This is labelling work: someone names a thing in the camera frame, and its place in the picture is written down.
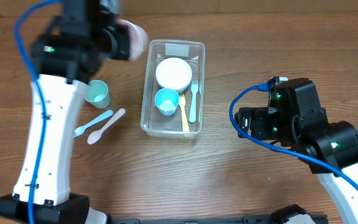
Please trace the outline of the pink plastic cup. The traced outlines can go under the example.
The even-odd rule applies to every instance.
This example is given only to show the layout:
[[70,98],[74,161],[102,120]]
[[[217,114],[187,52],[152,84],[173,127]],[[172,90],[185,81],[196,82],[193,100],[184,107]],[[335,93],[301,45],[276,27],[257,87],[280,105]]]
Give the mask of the pink plastic cup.
[[146,51],[149,37],[146,31],[136,24],[123,19],[119,19],[118,23],[129,28],[129,60],[135,61]]

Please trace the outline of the green plastic cup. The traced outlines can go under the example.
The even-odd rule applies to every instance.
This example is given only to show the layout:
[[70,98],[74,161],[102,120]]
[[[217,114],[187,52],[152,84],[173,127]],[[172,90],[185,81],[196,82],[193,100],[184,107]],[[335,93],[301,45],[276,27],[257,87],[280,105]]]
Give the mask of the green plastic cup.
[[101,80],[91,80],[85,100],[96,108],[107,108],[111,102],[107,84]]

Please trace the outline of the pink plastic bowl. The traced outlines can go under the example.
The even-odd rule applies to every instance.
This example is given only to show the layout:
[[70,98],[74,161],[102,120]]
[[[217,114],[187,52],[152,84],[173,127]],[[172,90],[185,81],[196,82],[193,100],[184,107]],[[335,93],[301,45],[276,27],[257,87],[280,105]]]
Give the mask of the pink plastic bowl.
[[155,76],[162,88],[169,85],[187,85],[192,80],[192,70],[183,59],[167,58],[159,63]]

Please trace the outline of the blue fork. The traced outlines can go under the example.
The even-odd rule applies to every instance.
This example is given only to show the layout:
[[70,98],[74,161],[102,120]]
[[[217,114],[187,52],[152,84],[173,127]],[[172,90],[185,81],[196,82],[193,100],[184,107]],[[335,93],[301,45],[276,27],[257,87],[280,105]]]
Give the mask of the blue fork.
[[193,80],[191,84],[191,107],[190,107],[190,116],[189,122],[194,123],[196,121],[196,95],[199,90],[199,83],[198,80]]
[[73,137],[76,138],[78,136],[81,136],[86,129],[88,129],[89,127],[111,117],[114,114],[113,110],[107,110],[105,112],[103,112],[102,114],[100,114],[99,116],[97,116],[96,118],[94,118],[93,120],[89,121],[88,123],[76,128],[74,130],[73,133]]

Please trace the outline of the blue plastic cup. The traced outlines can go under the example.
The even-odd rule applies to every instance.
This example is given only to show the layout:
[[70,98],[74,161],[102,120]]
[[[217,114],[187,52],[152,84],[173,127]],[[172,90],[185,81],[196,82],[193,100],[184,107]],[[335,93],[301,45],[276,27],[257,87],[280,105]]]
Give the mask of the blue plastic cup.
[[169,88],[160,89],[155,95],[155,105],[165,116],[175,113],[179,103],[178,92]]

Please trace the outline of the yellow plastic fork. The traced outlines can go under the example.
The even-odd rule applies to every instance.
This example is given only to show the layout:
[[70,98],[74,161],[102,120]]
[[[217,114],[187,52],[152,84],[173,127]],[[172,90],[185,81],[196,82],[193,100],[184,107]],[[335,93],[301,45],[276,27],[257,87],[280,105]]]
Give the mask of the yellow plastic fork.
[[185,105],[186,105],[185,96],[184,96],[183,93],[180,93],[179,94],[179,106],[180,106],[180,109],[181,109],[182,130],[183,130],[183,132],[188,133],[190,131],[190,129],[189,129],[188,120],[187,120],[187,117],[186,117]]

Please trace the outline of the blue bowl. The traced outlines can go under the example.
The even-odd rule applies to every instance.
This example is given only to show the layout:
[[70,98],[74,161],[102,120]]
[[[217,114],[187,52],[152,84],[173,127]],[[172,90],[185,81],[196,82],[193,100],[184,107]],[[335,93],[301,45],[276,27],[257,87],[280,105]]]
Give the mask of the blue bowl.
[[167,86],[167,88],[175,90],[178,93],[181,93],[181,92],[185,91],[189,87],[189,85],[190,84],[187,84],[187,85],[169,85],[169,86]]

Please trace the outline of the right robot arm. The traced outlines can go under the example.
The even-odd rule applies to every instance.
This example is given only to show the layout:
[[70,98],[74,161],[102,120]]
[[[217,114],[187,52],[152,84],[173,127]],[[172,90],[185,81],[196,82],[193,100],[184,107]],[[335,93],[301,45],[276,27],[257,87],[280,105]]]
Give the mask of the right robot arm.
[[308,78],[272,77],[233,99],[229,119],[239,137],[307,164],[344,223],[358,223],[358,130],[330,123]]

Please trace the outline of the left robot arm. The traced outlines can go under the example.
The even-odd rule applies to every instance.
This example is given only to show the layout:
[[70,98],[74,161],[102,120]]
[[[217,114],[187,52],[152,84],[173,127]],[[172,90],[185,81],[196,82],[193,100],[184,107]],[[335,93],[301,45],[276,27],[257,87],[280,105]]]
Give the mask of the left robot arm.
[[32,76],[32,118],[21,174],[0,197],[0,216],[19,223],[111,223],[71,192],[74,130],[91,77],[104,59],[135,60],[147,34],[122,20],[64,19],[59,34],[42,34],[23,59]]

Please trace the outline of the clear plastic container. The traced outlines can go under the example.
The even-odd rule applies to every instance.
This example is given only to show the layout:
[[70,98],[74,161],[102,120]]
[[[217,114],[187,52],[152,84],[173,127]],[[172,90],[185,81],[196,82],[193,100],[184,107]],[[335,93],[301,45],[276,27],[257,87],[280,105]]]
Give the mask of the clear plastic container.
[[140,127],[150,136],[195,138],[201,131],[206,47],[187,40],[151,41]]

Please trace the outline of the white plastic spoon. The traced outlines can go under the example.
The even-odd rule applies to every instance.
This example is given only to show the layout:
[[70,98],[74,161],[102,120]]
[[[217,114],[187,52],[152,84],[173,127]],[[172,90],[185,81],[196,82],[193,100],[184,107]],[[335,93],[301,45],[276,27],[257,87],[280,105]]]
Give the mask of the white plastic spoon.
[[123,117],[126,113],[124,108],[120,108],[110,119],[109,121],[99,130],[93,131],[87,139],[88,144],[94,144],[101,139],[101,136],[110,126],[112,126],[117,120]]

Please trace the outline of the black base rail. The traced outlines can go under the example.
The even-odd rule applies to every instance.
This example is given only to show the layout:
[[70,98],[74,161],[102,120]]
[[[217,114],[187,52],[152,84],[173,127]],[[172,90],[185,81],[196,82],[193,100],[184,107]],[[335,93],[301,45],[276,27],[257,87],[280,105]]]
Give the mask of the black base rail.
[[184,218],[140,220],[138,218],[118,219],[108,215],[107,224],[274,224],[274,223],[315,223],[328,224],[327,215],[310,215],[297,204],[289,205],[270,215],[244,215],[234,218]]

